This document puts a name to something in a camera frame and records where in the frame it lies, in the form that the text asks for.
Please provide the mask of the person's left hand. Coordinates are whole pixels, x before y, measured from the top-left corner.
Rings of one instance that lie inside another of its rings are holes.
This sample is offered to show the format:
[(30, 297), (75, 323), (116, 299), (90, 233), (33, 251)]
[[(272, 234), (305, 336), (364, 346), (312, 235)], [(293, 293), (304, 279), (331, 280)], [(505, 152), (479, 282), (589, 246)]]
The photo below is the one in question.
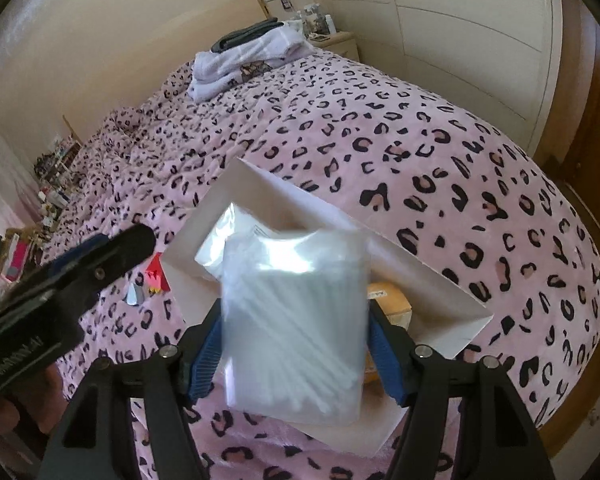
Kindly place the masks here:
[(35, 376), (15, 384), (9, 399), (0, 396), (0, 437), (14, 430), (20, 421), (15, 402), (31, 416), (43, 434), (49, 434), (67, 406), (58, 366), (50, 365)]

